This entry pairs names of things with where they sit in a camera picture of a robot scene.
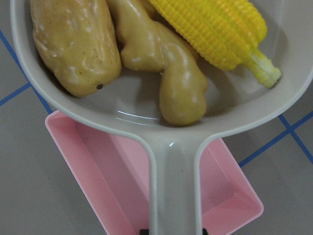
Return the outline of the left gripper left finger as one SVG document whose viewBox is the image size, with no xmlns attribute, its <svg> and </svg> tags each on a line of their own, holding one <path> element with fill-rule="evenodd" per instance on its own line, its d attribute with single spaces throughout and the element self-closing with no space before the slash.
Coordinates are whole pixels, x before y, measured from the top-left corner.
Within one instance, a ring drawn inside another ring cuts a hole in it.
<svg viewBox="0 0 313 235">
<path fill-rule="evenodd" d="M 149 229 L 141 229 L 139 231 L 139 235 L 149 235 Z"/>
</svg>

